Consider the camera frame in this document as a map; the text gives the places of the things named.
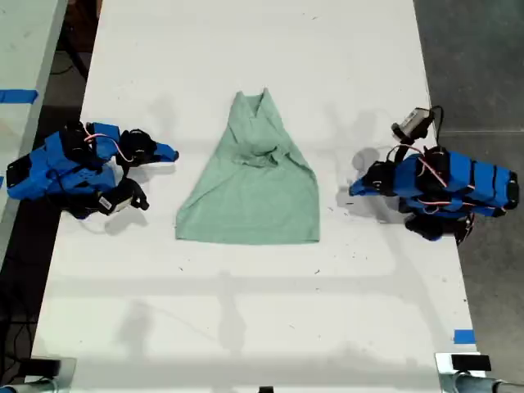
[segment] green cloth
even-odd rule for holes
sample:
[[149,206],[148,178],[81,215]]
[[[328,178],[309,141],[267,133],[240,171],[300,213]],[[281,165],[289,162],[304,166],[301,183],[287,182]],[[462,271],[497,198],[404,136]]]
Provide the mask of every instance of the green cloth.
[[318,242],[318,186],[266,88],[237,93],[228,126],[189,199],[177,239],[236,244]]

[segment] gray floor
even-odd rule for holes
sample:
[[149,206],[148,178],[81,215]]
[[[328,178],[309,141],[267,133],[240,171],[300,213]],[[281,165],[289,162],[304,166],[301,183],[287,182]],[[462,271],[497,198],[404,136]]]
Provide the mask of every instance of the gray floor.
[[[415,0],[440,142],[524,173],[524,0]],[[57,54],[54,70],[68,59]],[[76,72],[52,76],[46,105],[81,106]],[[494,375],[524,380],[524,209],[479,218],[459,247],[478,347]]]

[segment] red wire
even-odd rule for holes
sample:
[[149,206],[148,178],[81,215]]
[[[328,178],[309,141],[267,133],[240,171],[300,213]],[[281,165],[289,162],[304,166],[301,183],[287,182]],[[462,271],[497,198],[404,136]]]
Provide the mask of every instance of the red wire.
[[[393,147],[391,150],[389,150],[389,151],[387,152],[386,160],[389,160],[389,159],[390,159],[390,154],[391,154],[392,151],[394,151],[396,148],[401,147],[401,146],[403,146],[403,147],[407,147],[408,149],[415,150],[415,151],[417,151],[418,153],[420,153],[422,156],[424,156],[424,153],[422,152],[422,150],[417,149],[416,147],[413,147],[413,146],[411,146],[411,145],[406,145],[406,144],[404,144],[404,143],[401,143],[400,145],[396,145],[395,147]],[[435,170],[431,165],[429,165],[425,160],[423,160],[423,159],[420,158],[420,157],[418,158],[418,160],[419,160],[420,162],[422,162],[422,165],[424,165],[424,166],[422,167],[422,172],[421,172],[418,176],[420,176],[421,174],[424,173],[424,171],[423,171],[424,168],[428,168],[429,171],[433,174],[433,176],[435,176],[436,179],[440,182],[440,184],[442,184],[442,185],[444,186],[444,188],[448,187],[448,184],[444,181],[444,179],[443,179],[443,178],[442,178],[442,177],[441,177],[441,176],[436,172],[436,170]]]

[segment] cable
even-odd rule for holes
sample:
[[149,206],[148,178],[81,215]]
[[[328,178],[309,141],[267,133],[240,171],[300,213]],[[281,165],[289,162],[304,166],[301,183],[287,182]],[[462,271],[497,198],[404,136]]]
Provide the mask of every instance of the cable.
[[442,123],[444,123],[444,108],[440,105],[432,106],[430,111],[434,112],[435,109],[438,109],[440,111],[439,116],[439,124],[435,125],[435,140],[436,144],[439,144],[439,137],[440,137],[440,129],[442,128]]
[[[398,147],[407,147],[408,149],[412,149],[412,150],[415,150],[417,151],[418,153],[420,153],[422,156],[424,156],[424,153],[422,153],[422,150],[420,149],[417,149],[416,147],[413,147],[411,145],[406,145],[404,143],[401,143],[399,145],[396,145],[395,147],[393,147],[391,150],[389,150],[387,152],[387,155],[386,155],[386,160],[389,160],[390,159],[390,154],[395,150],[397,149]],[[430,166],[425,160],[423,160],[422,158],[418,157],[418,160],[420,162],[422,162],[422,165],[424,165],[424,167],[428,168],[429,171],[433,174],[433,176],[436,177],[436,179],[440,182],[440,184],[442,184],[444,186],[444,188],[447,188],[448,187],[448,184],[444,181],[444,179],[436,172],[436,170],[433,169],[432,166]]]
[[63,74],[65,74],[66,72],[71,71],[71,70],[73,69],[73,67],[74,67],[73,65],[70,65],[69,67],[67,67],[67,68],[66,68],[65,70],[63,70],[63,71],[50,72],[49,74],[50,74],[50,75],[63,75]]
[[[27,329],[27,333],[28,333],[29,351],[31,351],[31,349],[33,348],[33,334],[32,334],[32,332],[30,330],[30,325],[32,323],[30,322],[29,307],[25,303],[24,297],[21,295],[21,291],[20,291],[19,287],[14,286],[11,289],[11,293],[14,294],[14,296],[11,299],[9,299],[9,298],[7,298],[5,293],[1,293],[0,292],[2,305],[4,305],[4,308],[6,309],[7,314],[8,314],[7,321],[5,321],[6,329],[5,329],[5,332],[3,334],[3,337],[0,338],[0,348],[2,349],[2,351],[0,353],[0,358],[1,358],[1,360],[0,360],[0,366],[1,366],[0,367],[0,381],[7,375],[7,373],[9,373],[20,362],[20,357],[18,356],[17,342],[18,342],[18,339],[20,338],[21,333],[24,331],[24,328]],[[16,335],[15,335],[15,337],[13,339],[14,354],[7,353],[7,349],[6,349],[7,333],[8,333],[9,327],[11,326],[11,321],[12,321],[12,308],[11,308],[11,305],[10,305],[10,301],[11,300],[17,300],[22,305],[22,307],[24,309],[24,314],[25,314],[25,323],[21,324],[20,328],[18,329],[18,332],[16,333]],[[13,360],[13,363],[8,368],[5,368],[4,356],[9,358],[9,359],[11,359],[11,360]],[[12,381],[14,381],[14,379],[16,377],[17,377],[17,374],[13,375],[11,380],[8,383],[11,383]]]
[[389,161],[389,160],[390,160],[390,154],[391,154],[394,150],[398,149],[398,148],[401,147],[401,146],[407,147],[408,149],[411,149],[411,150],[415,150],[415,151],[419,152],[420,154],[424,155],[424,153],[422,152],[422,150],[417,149],[416,147],[413,147],[413,146],[411,146],[411,145],[406,145],[406,144],[404,144],[404,143],[401,143],[401,144],[396,145],[395,147],[393,147],[391,150],[389,150],[389,151],[387,152],[387,154],[386,154],[386,160]]
[[115,139],[113,139],[112,137],[110,137],[109,135],[105,135],[104,133],[94,133],[93,135],[89,135],[87,138],[84,139],[84,142],[88,142],[90,141],[91,139],[94,139],[94,138],[98,138],[98,137],[103,137],[103,138],[109,138],[111,141],[113,141],[113,143],[115,144],[115,147],[116,147],[116,150],[118,150],[118,152],[120,153],[120,155],[122,156],[122,158],[124,160],[126,160],[127,162],[133,162],[133,160],[129,160],[126,156],[124,156],[124,153],[120,150],[120,146],[118,145],[118,143],[116,142]]

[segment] white wire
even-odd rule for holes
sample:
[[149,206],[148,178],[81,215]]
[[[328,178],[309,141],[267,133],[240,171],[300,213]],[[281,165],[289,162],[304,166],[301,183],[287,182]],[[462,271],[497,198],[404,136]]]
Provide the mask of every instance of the white wire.
[[126,156],[124,156],[124,153],[120,150],[120,146],[118,146],[118,143],[116,143],[116,140],[113,139],[112,137],[110,137],[109,135],[105,135],[104,133],[94,133],[93,135],[89,135],[87,138],[84,139],[84,142],[88,142],[90,141],[91,139],[94,139],[94,138],[98,138],[98,137],[103,137],[103,138],[109,138],[111,141],[113,141],[113,143],[115,144],[115,147],[116,147],[116,150],[118,150],[118,152],[120,153],[120,155],[122,156],[122,158],[124,160],[126,160],[127,162],[133,162],[133,160],[130,160],[128,159]]

